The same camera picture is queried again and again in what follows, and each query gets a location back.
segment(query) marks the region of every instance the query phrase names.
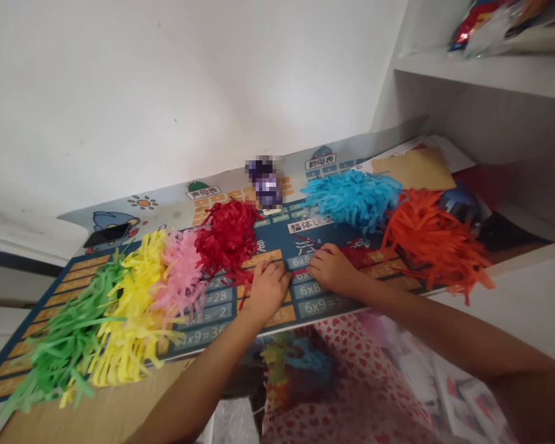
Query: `child's left hand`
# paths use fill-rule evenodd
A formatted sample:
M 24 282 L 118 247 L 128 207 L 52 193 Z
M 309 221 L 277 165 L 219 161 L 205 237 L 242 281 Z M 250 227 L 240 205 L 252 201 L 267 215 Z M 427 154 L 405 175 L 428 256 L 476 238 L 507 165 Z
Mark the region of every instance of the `child's left hand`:
M 255 267 L 251 297 L 245 301 L 241 313 L 253 317 L 264 326 L 279 310 L 284 301 L 292 273 L 283 266 L 261 261 Z

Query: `child's right hand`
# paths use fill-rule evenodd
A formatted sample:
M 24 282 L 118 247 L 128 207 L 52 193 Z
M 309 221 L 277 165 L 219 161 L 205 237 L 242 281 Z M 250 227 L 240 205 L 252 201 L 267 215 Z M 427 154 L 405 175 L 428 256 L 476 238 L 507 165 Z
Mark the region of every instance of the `child's right hand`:
M 322 286 L 347 297 L 355 297 L 362 282 L 369 279 L 334 244 L 324 244 L 317 250 L 306 271 Z

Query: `red paper strips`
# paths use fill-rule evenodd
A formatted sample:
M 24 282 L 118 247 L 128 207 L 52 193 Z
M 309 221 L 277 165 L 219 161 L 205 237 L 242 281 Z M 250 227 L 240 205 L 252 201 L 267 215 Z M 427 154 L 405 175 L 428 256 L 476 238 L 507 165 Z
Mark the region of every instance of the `red paper strips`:
M 464 294 L 466 305 L 477 282 L 495 288 L 485 272 L 491 263 L 482 256 L 483 244 L 475 240 L 468 224 L 438 207 L 440 194 L 413 188 L 406 194 L 409 199 L 394 211 L 384 233 L 381 251 L 388 241 L 392 243 L 384 261 L 401 247 L 415 265 L 430 266 L 422 271 L 403 270 L 404 274 L 425 279 L 428 290 L 434 284 L 448 286 L 449 293 Z
M 253 273 L 241 269 L 241 265 L 257 253 L 253 225 L 256 221 L 263 220 L 263 217 L 253 205 L 238 200 L 215 203 L 208 211 L 210 214 L 202 226 L 208 222 L 209 225 L 199 231 L 195 240 L 197 252 L 202 257 L 199 262 L 202 264 L 202 271 L 211 280 L 224 269 L 224 283 L 230 286 L 244 285 L 249 289 L 253 282 Z

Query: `shelf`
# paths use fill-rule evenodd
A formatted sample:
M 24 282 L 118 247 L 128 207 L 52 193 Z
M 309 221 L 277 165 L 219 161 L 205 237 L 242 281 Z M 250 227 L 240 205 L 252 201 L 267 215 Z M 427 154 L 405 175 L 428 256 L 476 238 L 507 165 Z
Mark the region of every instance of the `shelf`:
M 555 57 L 498 55 L 466 60 L 444 49 L 397 57 L 394 69 L 555 99 Z

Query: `plastic bag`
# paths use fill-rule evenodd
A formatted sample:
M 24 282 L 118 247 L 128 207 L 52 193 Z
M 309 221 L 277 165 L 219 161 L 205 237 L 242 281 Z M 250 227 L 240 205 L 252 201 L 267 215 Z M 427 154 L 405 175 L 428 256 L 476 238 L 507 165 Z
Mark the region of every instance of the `plastic bag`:
M 511 42 L 526 33 L 533 22 L 544 11 L 548 0 L 520 0 L 505 2 L 489 16 L 470 36 L 464 55 L 468 59 L 493 56 L 509 52 Z

